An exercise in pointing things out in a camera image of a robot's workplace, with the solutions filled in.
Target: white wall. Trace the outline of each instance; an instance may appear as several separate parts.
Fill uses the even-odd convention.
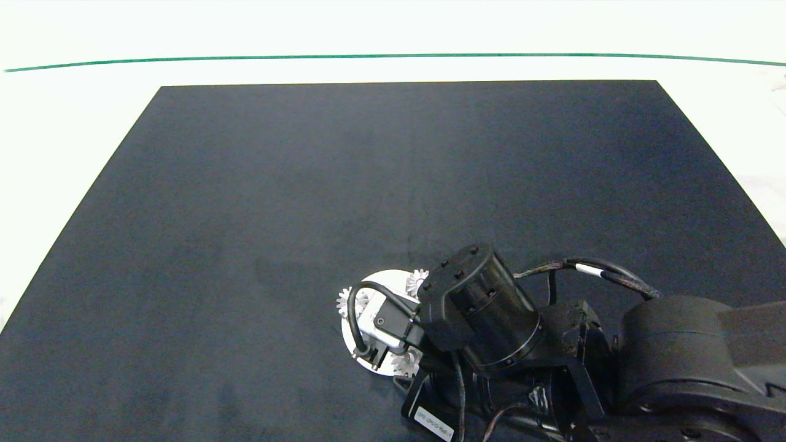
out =
[[[783,2],[0,3],[0,67],[150,57],[647,53],[786,62]],[[0,74],[0,327],[158,87],[657,79],[786,241],[786,68],[638,58],[179,61]]]

